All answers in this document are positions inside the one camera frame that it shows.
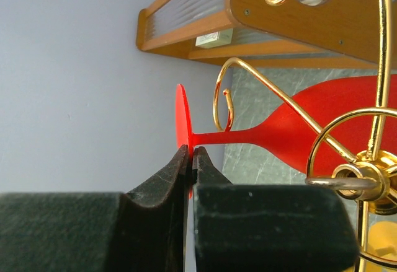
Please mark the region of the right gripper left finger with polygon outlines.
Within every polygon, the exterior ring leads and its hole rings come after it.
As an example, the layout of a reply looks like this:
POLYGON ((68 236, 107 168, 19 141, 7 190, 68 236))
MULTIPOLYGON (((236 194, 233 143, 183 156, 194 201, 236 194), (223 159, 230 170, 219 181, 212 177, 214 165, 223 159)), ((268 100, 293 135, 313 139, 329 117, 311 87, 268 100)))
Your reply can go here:
POLYGON ((2 271, 183 271, 189 148, 133 190, 3 193, 2 271))

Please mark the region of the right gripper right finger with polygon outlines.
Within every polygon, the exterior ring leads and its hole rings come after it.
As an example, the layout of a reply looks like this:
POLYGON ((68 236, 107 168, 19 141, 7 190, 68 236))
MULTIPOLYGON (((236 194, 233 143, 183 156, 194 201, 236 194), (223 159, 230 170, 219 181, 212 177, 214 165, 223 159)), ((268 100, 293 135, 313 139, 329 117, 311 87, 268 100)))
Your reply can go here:
POLYGON ((338 196, 308 185, 235 185, 194 151, 198 271, 344 271, 359 256, 338 196))

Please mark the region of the red wine glass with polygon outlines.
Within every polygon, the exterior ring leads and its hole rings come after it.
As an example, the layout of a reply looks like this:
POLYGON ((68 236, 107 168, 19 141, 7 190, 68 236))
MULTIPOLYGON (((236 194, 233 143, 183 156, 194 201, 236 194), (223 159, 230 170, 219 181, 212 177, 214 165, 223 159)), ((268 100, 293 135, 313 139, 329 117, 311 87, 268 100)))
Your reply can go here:
MULTIPOLYGON (((188 145, 192 156, 195 146, 206 144, 253 144, 264 148, 295 170, 306 173, 308 158, 316 137, 323 128, 343 114, 374 107, 376 76, 345 77, 321 82, 295 94, 293 102, 284 100, 262 123, 249 129, 196 134, 192 131, 185 89, 176 89, 176 136, 178 147, 188 145)), ((334 127, 332 136, 355 157, 364 154, 370 135, 372 116, 360 115, 334 127)), ((314 160, 315 176, 330 176, 344 162, 342 148, 333 150, 325 138, 314 160)), ((386 120, 380 149, 396 156, 396 119, 386 120)))

